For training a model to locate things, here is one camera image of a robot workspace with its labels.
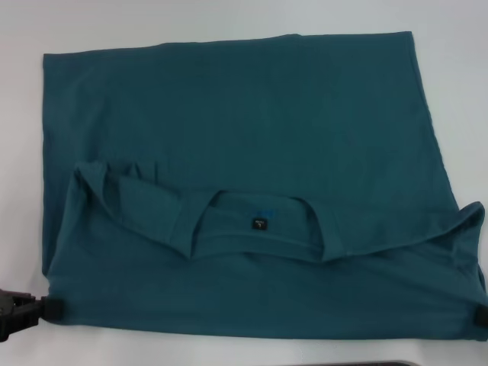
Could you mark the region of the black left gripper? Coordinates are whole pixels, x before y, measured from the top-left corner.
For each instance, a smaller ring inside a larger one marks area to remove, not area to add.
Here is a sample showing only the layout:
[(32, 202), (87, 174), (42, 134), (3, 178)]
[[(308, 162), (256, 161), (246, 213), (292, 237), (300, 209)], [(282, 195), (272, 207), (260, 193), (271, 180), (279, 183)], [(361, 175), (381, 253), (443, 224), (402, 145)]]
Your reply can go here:
[(64, 301), (53, 297), (36, 297), (27, 293), (1, 290), (1, 341), (13, 333), (34, 327), (39, 319), (60, 321)]

